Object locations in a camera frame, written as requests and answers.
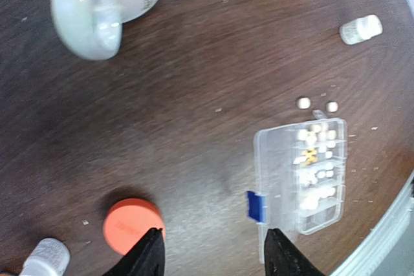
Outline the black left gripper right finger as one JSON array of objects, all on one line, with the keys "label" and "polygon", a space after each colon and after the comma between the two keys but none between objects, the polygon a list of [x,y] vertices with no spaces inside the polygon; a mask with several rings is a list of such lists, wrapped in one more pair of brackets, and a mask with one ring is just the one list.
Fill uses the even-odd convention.
[{"label": "black left gripper right finger", "polygon": [[266,276],[324,276],[278,228],[267,231],[264,260]]}]

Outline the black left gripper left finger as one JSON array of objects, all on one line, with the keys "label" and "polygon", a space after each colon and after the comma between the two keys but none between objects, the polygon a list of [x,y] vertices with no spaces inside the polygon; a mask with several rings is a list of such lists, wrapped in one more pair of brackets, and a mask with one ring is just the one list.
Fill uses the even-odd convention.
[{"label": "black left gripper left finger", "polygon": [[103,276],[163,276],[166,249],[162,233],[162,229],[149,229]]}]

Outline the orange bottle cap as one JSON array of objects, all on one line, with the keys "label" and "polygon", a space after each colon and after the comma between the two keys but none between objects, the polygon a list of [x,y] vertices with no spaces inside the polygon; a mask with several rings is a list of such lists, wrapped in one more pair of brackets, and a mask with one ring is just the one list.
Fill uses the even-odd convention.
[{"label": "orange bottle cap", "polygon": [[166,226],[159,208],[148,200],[127,198],[109,209],[103,235],[113,251],[125,255],[151,228],[161,229],[166,239]]}]

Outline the clear plastic pill organizer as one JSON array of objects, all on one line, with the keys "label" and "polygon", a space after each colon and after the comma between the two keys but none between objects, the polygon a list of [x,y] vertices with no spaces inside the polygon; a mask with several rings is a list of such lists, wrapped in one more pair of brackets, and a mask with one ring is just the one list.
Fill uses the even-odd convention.
[{"label": "clear plastic pill organizer", "polygon": [[256,132],[256,188],[246,194],[248,217],[258,225],[259,261],[265,237],[279,228],[291,242],[343,214],[347,123],[313,111],[313,120]]}]

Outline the small white bottle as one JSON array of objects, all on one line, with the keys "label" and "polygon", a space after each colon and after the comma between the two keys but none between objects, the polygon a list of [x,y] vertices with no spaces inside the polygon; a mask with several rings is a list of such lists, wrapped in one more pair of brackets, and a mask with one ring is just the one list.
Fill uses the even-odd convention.
[{"label": "small white bottle", "polygon": [[20,275],[62,276],[70,259],[70,251],[64,243],[54,238],[45,238],[27,257]]},{"label": "small white bottle", "polygon": [[343,24],[339,28],[342,41],[347,45],[355,45],[379,36],[383,26],[376,15],[368,15]]}]

